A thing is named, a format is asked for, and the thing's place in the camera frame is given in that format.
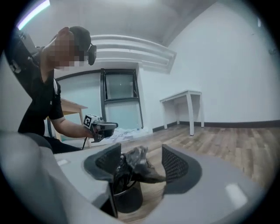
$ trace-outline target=black baseboard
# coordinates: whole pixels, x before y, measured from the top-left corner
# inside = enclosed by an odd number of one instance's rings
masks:
[[[180,124],[189,125],[189,121],[180,121]],[[201,122],[194,122],[194,126],[201,126]],[[280,127],[280,120],[256,122],[205,122],[205,127],[216,128],[274,128]]]
[[[169,127],[174,126],[174,125],[177,125],[177,122],[173,122],[173,123],[167,124],[167,127],[169,128]],[[156,127],[156,128],[153,128],[153,132],[163,130],[164,128],[165,128],[164,125]]]

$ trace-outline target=black t-shirt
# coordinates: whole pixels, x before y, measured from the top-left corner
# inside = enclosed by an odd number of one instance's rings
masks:
[[[41,50],[33,56],[39,64]],[[63,117],[60,101],[61,90],[60,85],[54,79],[54,70],[49,72],[45,83],[42,81],[40,66],[33,66],[32,69],[22,72],[17,78],[32,98],[32,103],[21,121],[18,132],[30,132],[43,136],[45,132],[44,119],[47,116],[52,120]],[[57,91],[55,91],[54,82],[56,82]]]

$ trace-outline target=black container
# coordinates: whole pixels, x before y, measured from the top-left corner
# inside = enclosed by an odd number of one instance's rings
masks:
[[[118,194],[114,195],[115,205],[121,213],[131,213],[138,210],[143,203],[141,185],[134,181],[131,186]]]

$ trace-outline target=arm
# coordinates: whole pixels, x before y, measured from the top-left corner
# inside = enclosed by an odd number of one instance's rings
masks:
[[[51,120],[55,130],[70,138],[92,138],[92,134],[86,127],[75,124],[65,119],[65,117]]]

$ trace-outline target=person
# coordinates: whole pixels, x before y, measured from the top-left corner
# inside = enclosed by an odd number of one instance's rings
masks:
[[[88,30],[78,26],[64,27],[47,46],[38,48],[38,52],[33,56],[38,66],[32,72],[26,72],[24,76],[25,83],[22,85],[32,98],[32,103],[23,117],[18,132],[30,136],[37,142],[40,142],[40,137],[36,135],[44,137],[54,154],[81,149],[44,136],[44,120],[47,117],[60,134],[72,138],[93,137],[89,129],[65,119],[61,108],[60,85],[54,79],[54,69],[73,66],[75,61],[81,59],[81,55],[86,55],[90,45],[91,37]]]

